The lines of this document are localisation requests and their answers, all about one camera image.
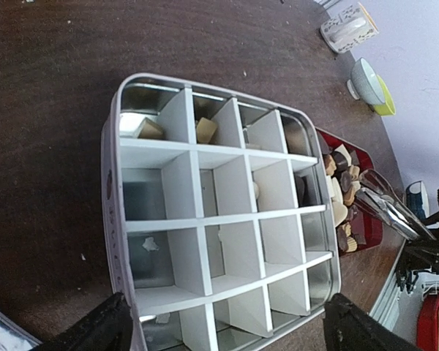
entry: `green bowl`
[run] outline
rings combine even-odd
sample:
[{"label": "green bowl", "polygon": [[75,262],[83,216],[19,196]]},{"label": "green bowl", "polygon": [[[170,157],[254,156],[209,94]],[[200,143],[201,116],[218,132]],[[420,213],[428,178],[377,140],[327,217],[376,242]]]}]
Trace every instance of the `green bowl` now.
[{"label": "green bowl", "polygon": [[380,76],[378,76],[378,80],[380,86],[382,86],[383,95],[386,98],[386,103],[383,105],[373,105],[374,111],[377,112],[381,116],[392,116],[395,114],[395,104],[392,99],[392,95],[390,95],[390,91],[387,89],[386,84],[382,80]]}]

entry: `white wall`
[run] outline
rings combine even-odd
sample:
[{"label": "white wall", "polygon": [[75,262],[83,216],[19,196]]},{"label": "white wall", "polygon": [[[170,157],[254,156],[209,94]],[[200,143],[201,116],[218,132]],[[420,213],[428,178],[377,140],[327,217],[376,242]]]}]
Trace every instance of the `white wall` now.
[{"label": "white wall", "polygon": [[[328,12],[356,1],[342,0]],[[439,0],[362,0],[379,35],[352,50],[384,79],[397,108],[383,118],[405,185],[423,180],[431,208],[439,188]]]}]

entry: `red plastic tray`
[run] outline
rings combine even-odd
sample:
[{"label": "red plastic tray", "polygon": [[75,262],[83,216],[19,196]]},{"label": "red plastic tray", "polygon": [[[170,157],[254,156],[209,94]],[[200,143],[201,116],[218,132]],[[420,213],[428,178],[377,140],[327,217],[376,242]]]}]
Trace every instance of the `red plastic tray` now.
[{"label": "red plastic tray", "polygon": [[423,302],[418,317],[416,346],[423,351],[439,348],[439,294],[429,295]]},{"label": "red plastic tray", "polygon": [[[344,141],[339,139],[338,137],[329,134],[328,132],[323,131],[322,129],[317,129],[319,133],[322,134],[323,139],[328,143],[331,148],[337,148],[340,145],[344,145],[348,151],[356,151],[356,155],[359,159],[359,167],[361,168],[361,172],[363,170],[372,170],[374,169],[374,164],[372,163],[371,156],[358,146],[349,143],[348,141]],[[366,238],[366,245],[358,245],[358,249],[356,251],[361,251],[368,249],[370,247],[374,247],[380,244],[382,241],[383,235],[383,226],[382,222],[378,219],[372,218],[370,215],[365,214],[361,211],[358,212],[356,218],[351,222],[351,229],[353,233],[364,234]]]}]

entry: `white bowl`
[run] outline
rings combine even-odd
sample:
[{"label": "white bowl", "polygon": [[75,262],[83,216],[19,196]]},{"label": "white bowl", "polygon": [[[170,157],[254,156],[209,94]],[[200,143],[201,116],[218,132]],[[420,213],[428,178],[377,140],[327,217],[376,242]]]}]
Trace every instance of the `white bowl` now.
[{"label": "white bowl", "polygon": [[363,99],[369,105],[383,105],[386,98],[382,86],[369,62],[360,58],[351,70],[351,79],[346,83],[352,97]]}]

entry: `round chocolate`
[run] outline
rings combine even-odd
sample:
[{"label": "round chocolate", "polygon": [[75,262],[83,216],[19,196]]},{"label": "round chocolate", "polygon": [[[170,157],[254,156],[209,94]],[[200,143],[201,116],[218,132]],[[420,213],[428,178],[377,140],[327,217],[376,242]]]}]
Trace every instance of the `round chocolate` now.
[{"label": "round chocolate", "polygon": [[341,172],[337,177],[342,192],[347,192],[351,186],[351,174],[346,170],[345,172]]},{"label": "round chocolate", "polygon": [[348,169],[348,161],[340,152],[334,151],[331,153],[334,158],[335,164],[337,165],[337,172],[344,172]]}]

